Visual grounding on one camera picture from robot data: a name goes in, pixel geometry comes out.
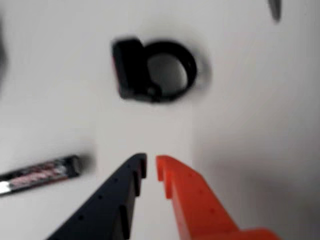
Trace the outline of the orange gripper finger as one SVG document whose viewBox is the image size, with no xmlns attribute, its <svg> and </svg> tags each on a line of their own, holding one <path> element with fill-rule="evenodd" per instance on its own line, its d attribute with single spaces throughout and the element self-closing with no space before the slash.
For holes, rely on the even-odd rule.
<svg viewBox="0 0 320 240">
<path fill-rule="evenodd" d="M 172 202 L 182 240 L 277 240 L 265 228 L 240 229 L 197 171 L 168 156 L 156 156 L 158 180 Z"/>
</svg>

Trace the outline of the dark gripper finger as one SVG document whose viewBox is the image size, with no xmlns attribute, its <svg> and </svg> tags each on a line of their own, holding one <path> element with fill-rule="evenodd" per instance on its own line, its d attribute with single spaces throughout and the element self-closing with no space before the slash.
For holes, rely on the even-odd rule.
<svg viewBox="0 0 320 240">
<path fill-rule="evenodd" d="M 128 240 L 135 199 L 147 176 L 147 154 L 127 159 L 48 239 Z"/>
</svg>

